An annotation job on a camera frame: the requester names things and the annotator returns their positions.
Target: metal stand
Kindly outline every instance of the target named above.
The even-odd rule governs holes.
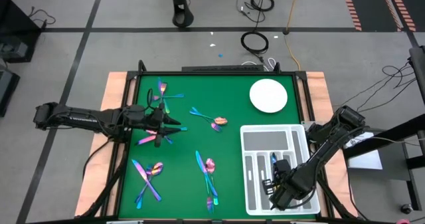
[[[425,48],[411,48],[409,50],[410,58],[409,63],[412,66],[416,79],[418,80],[418,86],[422,99],[425,103]],[[385,132],[377,134],[375,137],[386,138],[389,140],[380,140],[380,139],[366,139],[363,142],[356,144],[351,148],[344,150],[345,159],[354,158],[356,156],[368,153],[379,148],[383,148],[389,144],[392,144],[390,140],[400,141],[411,136],[418,136],[420,149],[422,151],[421,155],[409,158],[406,147],[403,144],[404,156],[406,158],[406,168],[408,170],[408,175],[410,180],[406,181],[412,208],[415,211],[421,211],[422,205],[419,200],[418,190],[415,184],[414,176],[412,170],[416,168],[425,168],[425,114],[419,115],[416,118],[413,118],[403,124],[395,126]]]

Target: iridescent knife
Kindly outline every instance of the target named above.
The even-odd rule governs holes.
[[[142,168],[142,166],[136,160],[132,160],[132,161],[133,161],[133,164],[134,164],[135,168],[139,171],[141,177],[146,181],[146,184],[152,190],[152,193],[155,196],[155,198],[158,201],[161,201],[161,196],[157,193],[157,191],[155,190],[155,188],[152,187],[151,183],[149,182],[149,180],[147,178],[147,174],[146,174],[145,170]]]
[[[205,175],[205,179],[206,179],[206,181],[207,181],[208,185],[209,185],[209,186],[210,186],[210,188],[211,188],[211,192],[212,192],[212,194],[218,197],[218,194],[217,194],[217,192],[215,191],[214,185],[211,183],[210,177],[208,176],[207,169],[205,168],[204,162],[202,161],[201,155],[199,154],[198,150],[197,150],[197,151],[195,151],[195,155],[196,155],[196,157],[197,157],[198,165],[199,165],[199,167],[200,167],[201,171],[204,173],[204,175]]]

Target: black base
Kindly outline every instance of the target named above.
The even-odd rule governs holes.
[[[13,91],[18,85],[20,77],[8,70],[0,70],[0,117],[4,117]]]

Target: gray floor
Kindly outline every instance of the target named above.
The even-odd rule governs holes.
[[[94,0],[14,0],[28,12],[31,6],[55,16],[51,27],[85,27]],[[191,0],[193,27],[250,27],[235,11],[236,0]],[[276,0],[261,27],[286,24],[292,0]],[[94,27],[172,27],[171,0],[101,0]],[[295,27],[353,27],[344,0],[298,0],[292,25]],[[257,61],[240,46],[239,32],[191,33],[91,33],[82,55],[67,105],[100,107],[107,75],[111,71],[135,70],[142,59],[148,70],[180,70],[182,66],[240,64]],[[283,34],[264,33],[270,49],[264,55],[281,62],[282,70],[296,70],[286,49]],[[425,34],[416,33],[420,44]],[[35,106],[58,102],[76,55],[81,33],[45,33],[33,60],[11,64],[21,76],[6,117],[0,119],[0,216],[14,223],[46,139],[46,132],[34,129]],[[291,48],[303,70],[325,72],[333,104],[366,89],[384,78],[385,65],[401,67],[411,47],[404,33],[291,33]],[[248,40],[261,45],[261,41]],[[365,108],[386,102],[398,91],[390,82]],[[349,103],[356,108],[371,94]],[[424,107],[416,83],[390,104],[364,112],[367,123],[391,128],[421,113]],[[82,130],[61,130],[56,135],[27,221],[72,218],[81,186],[82,166],[88,157],[93,134]],[[416,147],[408,147],[412,156]],[[418,186],[425,186],[424,171],[416,172]],[[359,209],[370,219],[396,221],[425,215],[403,215],[398,206],[408,202],[403,182],[352,173],[352,188]],[[425,201],[424,189],[420,189]]]

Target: iridescent fork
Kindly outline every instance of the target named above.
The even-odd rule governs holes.
[[[201,114],[195,107],[192,107],[192,109],[191,109],[191,111],[189,111],[189,113],[203,117],[205,119],[205,121],[207,121],[208,123],[210,122],[208,119],[214,120],[214,118],[210,118],[208,116]],[[218,124],[216,124],[215,122],[211,123],[211,128],[213,128],[217,132],[221,132],[221,127]]]

